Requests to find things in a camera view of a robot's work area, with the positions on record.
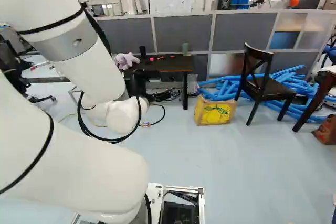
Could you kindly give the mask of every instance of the table leg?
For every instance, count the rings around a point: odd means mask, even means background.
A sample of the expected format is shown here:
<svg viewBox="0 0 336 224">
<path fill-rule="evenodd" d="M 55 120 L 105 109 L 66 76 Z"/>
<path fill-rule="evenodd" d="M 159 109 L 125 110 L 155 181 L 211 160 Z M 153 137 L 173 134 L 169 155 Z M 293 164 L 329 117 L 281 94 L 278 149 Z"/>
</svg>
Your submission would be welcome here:
<svg viewBox="0 0 336 224">
<path fill-rule="evenodd" d="M 183 72 L 183 109 L 188 109 L 188 72 Z"/>
<path fill-rule="evenodd" d="M 320 86 L 313 100 L 311 100 L 308 107 L 301 115 L 300 119 L 296 122 L 296 124 L 292 128 L 294 132 L 298 132 L 301 129 L 301 127 L 307 122 L 307 120 L 312 115 L 312 113 L 315 111 L 315 109 L 318 107 L 318 105 L 323 101 L 323 98 L 328 94 L 330 89 L 333 87 L 333 84 L 335 84 L 335 79 L 336 79 L 335 77 L 336 76 L 333 75 L 332 73 L 327 74 L 326 79 L 324 80 L 323 84 Z"/>
</svg>

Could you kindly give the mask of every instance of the chair backrest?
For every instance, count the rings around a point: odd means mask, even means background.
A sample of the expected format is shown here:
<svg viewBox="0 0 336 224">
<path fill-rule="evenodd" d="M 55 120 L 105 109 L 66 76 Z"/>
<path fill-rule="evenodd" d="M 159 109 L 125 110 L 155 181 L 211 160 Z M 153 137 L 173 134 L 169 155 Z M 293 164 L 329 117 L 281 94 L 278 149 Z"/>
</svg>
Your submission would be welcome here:
<svg viewBox="0 0 336 224">
<path fill-rule="evenodd" d="M 240 81 L 246 83 L 247 77 L 251 75 L 251 83 L 255 86 L 256 89 L 258 89 L 260 92 L 263 92 L 269 78 L 269 73 L 271 71 L 273 55 L 274 53 L 272 52 L 258 50 L 245 43 L 244 65 L 241 72 Z M 263 65 L 266 65 L 265 76 L 262 84 L 260 85 L 260 83 L 258 83 L 256 80 L 255 71 Z"/>
</svg>

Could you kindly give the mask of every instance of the dark wooden chair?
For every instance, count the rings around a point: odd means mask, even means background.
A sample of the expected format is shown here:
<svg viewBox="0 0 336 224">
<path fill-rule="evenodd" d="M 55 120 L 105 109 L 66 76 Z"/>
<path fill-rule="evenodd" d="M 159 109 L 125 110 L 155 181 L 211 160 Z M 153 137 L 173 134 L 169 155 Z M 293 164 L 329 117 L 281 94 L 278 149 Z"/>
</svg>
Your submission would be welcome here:
<svg viewBox="0 0 336 224">
<path fill-rule="evenodd" d="M 235 100 L 238 101 L 241 91 L 244 90 L 255 101 L 246 123 L 247 126 L 251 124 L 256 110 L 262 101 L 286 100 L 278 116 L 278 121 L 281 121 L 296 95 L 295 92 L 269 77 L 273 55 L 272 52 L 258 50 L 245 43 L 244 65 Z M 263 65 L 266 65 L 264 77 L 256 78 L 256 69 Z"/>
<path fill-rule="evenodd" d="M 307 122 L 312 113 L 316 108 L 323 102 L 324 97 L 329 93 L 331 88 L 336 86 L 336 68 L 325 73 L 326 78 L 320 84 L 320 88 L 317 91 L 314 98 L 309 103 L 308 107 L 305 109 L 300 119 L 296 122 L 292 130 L 298 132 L 301 127 Z"/>
</svg>

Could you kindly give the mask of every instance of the gray partition panel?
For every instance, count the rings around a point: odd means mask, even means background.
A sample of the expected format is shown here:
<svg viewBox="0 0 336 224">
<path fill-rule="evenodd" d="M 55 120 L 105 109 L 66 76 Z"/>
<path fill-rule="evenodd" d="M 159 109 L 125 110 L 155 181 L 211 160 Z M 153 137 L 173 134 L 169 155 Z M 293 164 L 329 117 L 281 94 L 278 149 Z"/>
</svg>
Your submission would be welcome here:
<svg viewBox="0 0 336 224">
<path fill-rule="evenodd" d="M 192 73 L 197 74 L 197 81 L 206 81 L 208 66 L 208 55 L 194 55 Z M 183 75 L 178 72 L 162 72 L 161 81 L 182 81 Z"/>
<path fill-rule="evenodd" d="M 244 50 L 244 43 L 265 49 L 276 13 L 217 14 L 213 51 Z"/>
<path fill-rule="evenodd" d="M 154 52 L 154 42 L 150 18 L 129 18 L 99 20 L 114 54 L 139 53 L 139 46 L 147 52 Z"/>
<path fill-rule="evenodd" d="M 159 52 L 181 52 L 182 44 L 189 51 L 208 51 L 212 15 L 154 18 Z"/>
<path fill-rule="evenodd" d="M 304 64 L 304 68 L 295 72 L 297 74 L 308 74 L 317 54 L 318 52 L 277 52 L 274 54 L 271 73 Z"/>
</svg>

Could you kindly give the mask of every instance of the floor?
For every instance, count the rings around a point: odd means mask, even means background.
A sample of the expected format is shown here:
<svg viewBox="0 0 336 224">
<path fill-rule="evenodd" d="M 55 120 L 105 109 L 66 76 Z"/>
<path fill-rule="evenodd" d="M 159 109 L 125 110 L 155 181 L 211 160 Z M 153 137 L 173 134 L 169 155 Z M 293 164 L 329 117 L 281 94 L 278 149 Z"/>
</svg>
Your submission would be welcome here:
<svg viewBox="0 0 336 224">
<path fill-rule="evenodd" d="M 41 56 L 28 60 L 43 61 Z M 24 75 L 57 73 L 42 67 Z M 57 104 L 45 101 L 40 106 L 59 121 L 76 112 L 67 93 L 72 87 L 72 83 L 33 84 L 28 92 L 56 96 Z M 261 106 L 251 126 L 246 126 L 252 104 L 240 99 L 231 124 L 196 126 L 196 99 L 189 101 L 187 111 L 179 102 L 164 103 L 166 117 L 161 123 L 139 128 L 120 144 L 145 157 L 151 182 L 204 187 L 206 223 L 331 223 L 336 146 L 324 146 L 313 137 L 311 131 L 317 124 L 306 124 L 294 133 L 292 118 L 285 116 L 277 122 L 277 113 Z M 161 115 L 162 109 L 152 106 L 143 119 L 153 122 Z M 61 123 L 80 132 L 75 116 Z M 114 136 L 105 128 L 93 126 L 92 130 Z M 24 220 L 25 224 L 42 224 L 48 220 L 50 224 L 70 224 L 72 215 L 68 209 L 0 201 L 0 223 L 21 224 Z"/>
</svg>

